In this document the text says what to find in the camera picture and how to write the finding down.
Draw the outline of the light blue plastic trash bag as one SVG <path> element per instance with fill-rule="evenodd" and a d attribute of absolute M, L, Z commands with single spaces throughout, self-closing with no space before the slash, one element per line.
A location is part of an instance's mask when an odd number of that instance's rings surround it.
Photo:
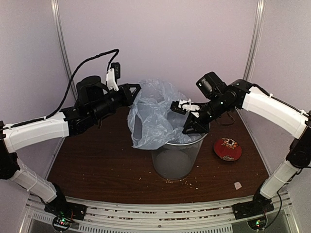
<path fill-rule="evenodd" d="M 127 117 L 133 148 L 156 150 L 166 143 L 186 144 L 201 137 L 182 133 L 189 114 L 173 112 L 171 104 L 187 97 L 175 86 L 160 79 L 141 80 L 139 84 L 141 90 Z"/>

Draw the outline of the grey mesh trash bin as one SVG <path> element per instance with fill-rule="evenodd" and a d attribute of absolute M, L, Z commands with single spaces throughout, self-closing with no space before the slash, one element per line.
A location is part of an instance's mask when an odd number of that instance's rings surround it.
<path fill-rule="evenodd" d="M 207 134 L 201 134 L 198 139 L 185 144 L 169 142 L 151 151 L 156 173 L 164 179 L 173 181 L 188 176 L 206 136 Z"/>

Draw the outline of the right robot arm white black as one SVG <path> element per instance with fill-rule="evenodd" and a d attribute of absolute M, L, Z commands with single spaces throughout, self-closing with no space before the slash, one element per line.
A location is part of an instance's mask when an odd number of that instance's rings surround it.
<path fill-rule="evenodd" d="M 223 82 L 216 73 L 205 74 L 196 86 L 208 99 L 205 103 L 180 100 L 177 107 L 188 113 L 183 133 L 206 133 L 211 121 L 233 109 L 244 109 L 280 126 L 294 138 L 285 160 L 258 188 L 249 210 L 260 214 L 272 197 L 311 163 L 311 114 L 277 99 L 255 83 L 238 79 L 231 84 Z"/>

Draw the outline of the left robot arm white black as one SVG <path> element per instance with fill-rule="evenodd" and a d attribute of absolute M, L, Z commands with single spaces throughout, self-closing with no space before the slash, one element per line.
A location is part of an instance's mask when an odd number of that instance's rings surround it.
<path fill-rule="evenodd" d="M 115 78 L 107 78 L 103 84 L 99 76 L 84 78 L 76 88 L 78 99 L 73 107 L 31 120 L 28 124 L 0 125 L 0 178 L 11 180 L 39 196 L 60 216 L 70 211 L 60 187 L 24 165 L 17 151 L 50 139 L 80 135 L 115 114 L 119 107 L 132 105 L 141 90 L 139 84 L 117 85 Z"/>

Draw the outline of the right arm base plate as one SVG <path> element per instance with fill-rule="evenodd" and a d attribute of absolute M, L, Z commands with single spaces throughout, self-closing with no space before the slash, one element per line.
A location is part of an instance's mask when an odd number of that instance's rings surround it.
<path fill-rule="evenodd" d="M 275 208 L 271 202 L 261 203 L 260 201 L 240 202 L 232 206 L 235 219 L 243 219 L 263 215 L 273 211 Z"/>

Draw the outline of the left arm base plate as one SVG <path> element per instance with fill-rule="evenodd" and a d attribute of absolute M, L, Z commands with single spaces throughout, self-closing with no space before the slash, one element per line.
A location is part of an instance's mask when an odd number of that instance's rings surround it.
<path fill-rule="evenodd" d="M 61 210 L 57 210 L 49 203 L 44 204 L 44 211 L 51 213 L 58 217 L 64 217 L 69 220 L 84 220 L 86 215 L 87 206 L 83 204 L 77 204 L 68 202 L 65 207 L 61 207 Z"/>

